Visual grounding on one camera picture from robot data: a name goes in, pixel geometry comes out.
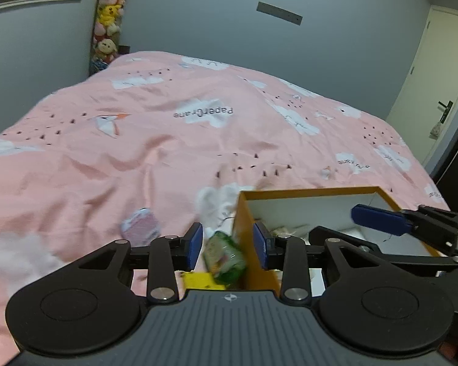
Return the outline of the orange white storage box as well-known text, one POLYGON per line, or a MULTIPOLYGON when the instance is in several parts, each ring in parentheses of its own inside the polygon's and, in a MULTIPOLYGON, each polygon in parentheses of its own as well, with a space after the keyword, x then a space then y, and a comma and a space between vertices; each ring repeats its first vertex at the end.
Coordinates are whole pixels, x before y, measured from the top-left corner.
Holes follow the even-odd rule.
POLYGON ((394 212, 400 210, 393 198, 379 187, 241 192, 232 230, 247 265, 240 288, 279 293, 280 281, 276 272, 260 266, 253 246, 254 223, 262 222, 269 231, 285 228, 289 233, 307 240, 308 232, 316 226, 337 231, 358 226, 351 219, 351 209, 357 204, 394 212))

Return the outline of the white door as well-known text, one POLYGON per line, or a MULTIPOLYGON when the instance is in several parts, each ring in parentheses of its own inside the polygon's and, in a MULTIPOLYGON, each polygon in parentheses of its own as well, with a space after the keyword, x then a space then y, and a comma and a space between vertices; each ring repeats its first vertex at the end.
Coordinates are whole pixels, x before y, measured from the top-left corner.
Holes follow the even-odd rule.
POLYGON ((458 110, 458 11, 432 6, 420 45, 386 121, 414 157, 429 163, 458 110), (453 107, 439 122, 443 108, 453 107))

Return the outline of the pink white tin case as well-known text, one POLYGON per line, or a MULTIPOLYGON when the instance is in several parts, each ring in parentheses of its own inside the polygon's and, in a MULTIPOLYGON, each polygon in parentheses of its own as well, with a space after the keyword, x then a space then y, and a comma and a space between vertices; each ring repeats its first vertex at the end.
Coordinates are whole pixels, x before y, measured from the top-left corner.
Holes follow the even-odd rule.
POLYGON ((133 247, 148 246, 160 232, 159 221, 149 208, 139 209, 121 223, 121 237, 133 247))

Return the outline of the grey wall plate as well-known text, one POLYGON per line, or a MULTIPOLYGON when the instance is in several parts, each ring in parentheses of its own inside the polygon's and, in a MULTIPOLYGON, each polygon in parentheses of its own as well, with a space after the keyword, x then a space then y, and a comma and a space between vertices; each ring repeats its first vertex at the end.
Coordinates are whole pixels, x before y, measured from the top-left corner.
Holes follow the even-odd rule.
POLYGON ((266 2, 258 2, 256 10, 259 13, 279 18, 285 22, 290 22, 297 26, 301 25, 303 19, 303 17, 299 14, 285 10, 284 8, 279 8, 266 2))

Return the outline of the hanging plush toy stack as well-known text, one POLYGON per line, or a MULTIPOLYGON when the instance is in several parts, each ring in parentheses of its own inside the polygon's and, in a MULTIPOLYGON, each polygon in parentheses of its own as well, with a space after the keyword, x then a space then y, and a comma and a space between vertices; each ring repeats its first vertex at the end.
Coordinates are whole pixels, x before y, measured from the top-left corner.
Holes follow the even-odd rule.
POLYGON ((97 0, 89 74, 105 70, 119 55, 122 17, 126 0, 97 0))

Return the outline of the pink cloud-print bedspread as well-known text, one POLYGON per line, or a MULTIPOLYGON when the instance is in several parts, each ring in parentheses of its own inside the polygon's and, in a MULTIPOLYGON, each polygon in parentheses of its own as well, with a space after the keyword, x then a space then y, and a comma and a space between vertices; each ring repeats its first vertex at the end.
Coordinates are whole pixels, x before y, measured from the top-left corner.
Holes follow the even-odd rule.
POLYGON ((377 186, 446 203, 393 127, 282 78, 164 52, 122 56, 0 134, 0 365, 23 286, 121 237, 149 208, 160 235, 230 230, 244 190, 377 186))

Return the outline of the green snack packet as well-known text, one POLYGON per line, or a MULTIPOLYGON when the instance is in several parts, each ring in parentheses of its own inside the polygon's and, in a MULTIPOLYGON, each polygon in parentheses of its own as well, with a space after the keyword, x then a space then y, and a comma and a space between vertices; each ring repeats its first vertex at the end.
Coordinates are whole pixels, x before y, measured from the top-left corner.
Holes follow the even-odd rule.
POLYGON ((202 257, 216 284, 233 286, 245 273, 246 262, 240 247, 222 231, 216 231, 207 240, 202 257))

